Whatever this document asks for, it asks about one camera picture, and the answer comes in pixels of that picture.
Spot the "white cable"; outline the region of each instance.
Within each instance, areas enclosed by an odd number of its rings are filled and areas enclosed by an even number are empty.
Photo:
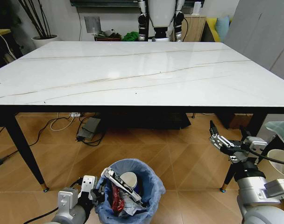
[[[192,16],[192,14],[191,14],[191,22],[190,22],[190,27],[189,27],[188,32],[190,32],[190,31],[192,30],[192,18],[193,18],[193,16]]]
[[[13,57],[14,60],[16,60],[16,57],[15,57],[14,54],[11,52],[11,50],[10,50],[10,48],[9,48],[9,46],[8,46],[8,43],[7,43],[7,41],[5,40],[5,38],[4,38],[1,34],[0,34],[0,37],[2,37],[2,39],[5,41],[6,46],[7,46],[7,48],[8,48],[8,51],[9,51],[9,54],[11,55],[11,57]]]
[[[53,124],[55,123],[55,121],[57,121],[57,120],[54,120],[54,121],[50,124],[50,129],[51,129],[52,131],[54,131],[54,132],[62,131],[62,130],[64,130],[64,129],[66,129],[67,127],[69,127],[69,125],[72,124],[72,122],[74,121],[74,119],[75,119],[75,118],[72,118],[71,122],[70,122],[66,127],[62,128],[62,129],[59,129],[59,130],[53,129]]]

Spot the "black table leg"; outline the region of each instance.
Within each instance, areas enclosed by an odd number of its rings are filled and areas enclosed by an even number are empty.
[[[247,126],[247,131],[251,133],[251,136],[257,136],[267,115],[268,115],[267,113],[254,113],[253,114]]]
[[[236,173],[236,166],[237,166],[236,163],[230,164],[230,167],[229,167],[228,172],[226,174],[223,186],[220,188],[221,192],[225,193],[228,184],[230,183],[230,181],[232,180],[233,176]]]
[[[21,131],[19,124],[15,119],[15,116],[13,114],[6,115],[4,119],[1,120],[1,122],[6,127],[16,148],[19,150],[19,153],[28,165],[29,169],[31,170],[37,181],[40,183],[43,191],[47,192],[49,188],[44,182],[43,176],[39,170],[33,153],[27,143],[24,134]]]

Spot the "green object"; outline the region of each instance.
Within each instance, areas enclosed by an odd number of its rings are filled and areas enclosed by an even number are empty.
[[[225,16],[223,18],[218,18],[216,21],[215,29],[219,34],[221,42],[224,42],[226,34],[229,30],[229,16]]]
[[[136,41],[136,40],[138,40],[138,37],[139,37],[139,33],[133,31],[133,32],[127,33],[123,37],[122,41]]]

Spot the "floor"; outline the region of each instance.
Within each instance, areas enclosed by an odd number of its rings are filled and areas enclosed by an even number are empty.
[[[38,131],[55,113],[20,113],[17,120],[33,143]],[[43,193],[30,170],[16,153],[0,166],[0,224],[23,223],[57,206],[57,192],[83,175],[100,176],[115,161],[137,158],[150,165],[166,188],[152,224],[240,224],[236,202],[237,184],[232,181],[223,194],[228,158],[214,148],[209,138],[209,120],[229,139],[240,139],[239,130],[226,130],[215,116],[197,114],[182,130],[110,128],[98,147],[75,141],[79,121],[67,129],[44,130],[31,149],[50,191]],[[54,128],[67,121],[59,120]],[[15,150],[6,130],[0,134],[0,157]],[[45,223],[49,215],[33,223]],[[100,223],[91,213],[88,224]]]

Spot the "wall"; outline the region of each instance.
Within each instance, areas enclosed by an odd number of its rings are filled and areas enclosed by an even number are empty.
[[[233,17],[239,0],[205,0],[201,14],[207,17]]]
[[[14,37],[20,45],[24,46],[23,53],[34,50],[31,37],[37,35],[30,19],[23,11],[17,0],[10,0],[14,11],[22,20],[22,24],[13,28]],[[234,14],[239,0],[206,0],[201,14],[208,17],[218,17]],[[79,17],[77,9],[72,7],[69,0],[44,0],[42,1],[45,14],[48,18],[52,33],[59,34],[63,41],[77,41],[80,33]],[[90,41],[91,35],[86,32],[84,16],[99,16],[102,30],[114,28],[121,35],[138,30],[139,8],[106,8],[106,7],[80,7],[78,8],[82,25],[81,40]],[[191,9],[184,8],[184,13],[190,13]]]

